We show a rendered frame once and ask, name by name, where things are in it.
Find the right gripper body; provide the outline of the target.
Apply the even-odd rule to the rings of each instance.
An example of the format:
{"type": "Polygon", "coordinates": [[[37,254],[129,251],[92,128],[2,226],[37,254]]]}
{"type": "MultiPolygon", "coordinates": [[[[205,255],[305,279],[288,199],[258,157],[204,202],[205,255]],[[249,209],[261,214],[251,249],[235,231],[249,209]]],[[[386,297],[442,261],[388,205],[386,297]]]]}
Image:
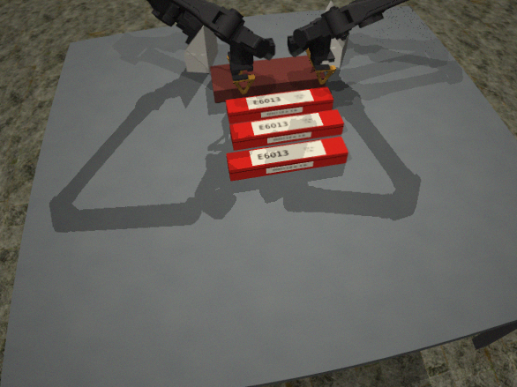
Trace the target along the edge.
{"type": "Polygon", "coordinates": [[[228,52],[229,66],[233,81],[248,79],[248,74],[238,75],[240,71],[253,71],[252,64],[242,65],[241,51],[243,51],[243,49],[231,48],[228,52]]]}

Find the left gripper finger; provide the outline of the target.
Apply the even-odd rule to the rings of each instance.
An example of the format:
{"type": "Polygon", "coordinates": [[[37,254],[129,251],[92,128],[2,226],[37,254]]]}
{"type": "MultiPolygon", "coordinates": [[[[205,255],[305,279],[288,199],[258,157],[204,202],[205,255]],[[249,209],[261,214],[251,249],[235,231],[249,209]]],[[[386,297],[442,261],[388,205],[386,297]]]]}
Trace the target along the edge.
{"type": "MultiPolygon", "coordinates": [[[[314,70],[315,70],[315,68],[314,68],[314,70]]],[[[325,78],[323,80],[320,77],[320,72],[321,71],[316,71],[316,74],[317,74],[317,77],[318,77],[318,81],[319,81],[320,84],[324,84],[328,80],[328,78],[336,71],[336,67],[335,67],[335,65],[331,65],[330,66],[330,70],[324,70],[324,71],[328,71],[328,73],[326,74],[326,76],[325,76],[325,78]]]]}
{"type": "MultiPolygon", "coordinates": [[[[308,55],[308,57],[309,57],[309,59],[310,59],[310,62],[311,62],[311,52],[310,52],[310,50],[309,50],[309,49],[307,49],[307,50],[306,50],[306,53],[307,53],[307,55],[308,55]]],[[[312,64],[312,62],[311,62],[311,66],[312,66],[312,67],[314,67],[314,66],[313,66],[313,64],[312,64]]]]}

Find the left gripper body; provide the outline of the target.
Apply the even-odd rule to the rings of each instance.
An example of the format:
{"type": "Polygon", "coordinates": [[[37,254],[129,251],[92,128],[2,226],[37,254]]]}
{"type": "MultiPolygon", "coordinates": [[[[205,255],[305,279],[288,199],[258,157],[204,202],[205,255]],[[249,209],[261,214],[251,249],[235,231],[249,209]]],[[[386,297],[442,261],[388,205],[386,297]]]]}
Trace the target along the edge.
{"type": "Polygon", "coordinates": [[[324,55],[323,56],[311,56],[311,61],[313,63],[313,66],[316,71],[324,71],[324,70],[330,70],[329,64],[322,64],[322,61],[328,61],[329,63],[334,62],[334,55],[330,49],[331,46],[331,39],[329,40],[323,40],[322,42],[325,43],[325,49],[324,49],[324,55]]]}

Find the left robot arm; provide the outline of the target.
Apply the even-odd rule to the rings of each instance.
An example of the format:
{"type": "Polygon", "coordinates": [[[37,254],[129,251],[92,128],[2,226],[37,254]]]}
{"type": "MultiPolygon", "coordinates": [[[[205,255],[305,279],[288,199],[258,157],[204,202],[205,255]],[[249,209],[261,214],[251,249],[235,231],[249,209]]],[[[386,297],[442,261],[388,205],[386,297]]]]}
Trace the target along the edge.
{"type": "Polygon", "coordinates": [[[360,24],[359,27],[362,28],[380,21],[384,18],[382,14],[384,11],[407,1],[355,0],[341,8],[333,6],[329,11],[321,14],[322,18],[316,18],[309,25],[296,29],[293,35],[288,36],[288,52],[296,57],[309,49],[312,57],[323,56],[325,43],[322,40],[340,38],[342,41],[346,40],[348,31],[353,27],[360,24]]]}

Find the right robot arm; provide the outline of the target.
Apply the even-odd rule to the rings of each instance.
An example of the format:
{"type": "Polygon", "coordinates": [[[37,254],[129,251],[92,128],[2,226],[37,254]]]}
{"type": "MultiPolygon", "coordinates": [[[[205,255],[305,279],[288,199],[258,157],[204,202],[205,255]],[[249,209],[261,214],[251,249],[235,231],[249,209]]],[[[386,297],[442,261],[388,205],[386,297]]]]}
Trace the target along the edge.
{"type": "Polygon", "coordinates": [[[206,0],[147,0],[147,2],[153,8],[151,13],[156,18],[161,18],[161,22],[166,21],[165,24],[168,26],[177,23],[176,26],[188,35],[185,42],[188,45],[201,27],[206,26],[231,48],[243,49],[242,65],[253,64],[253,56],[264,57],[270,61],[275,55],[273,38],[264,39],[252,34],[253,31],[244,26],[243,16],[233,8],[228,10],[206,0]],[[182,14],[180,15],[179,12],[182,14]]]}

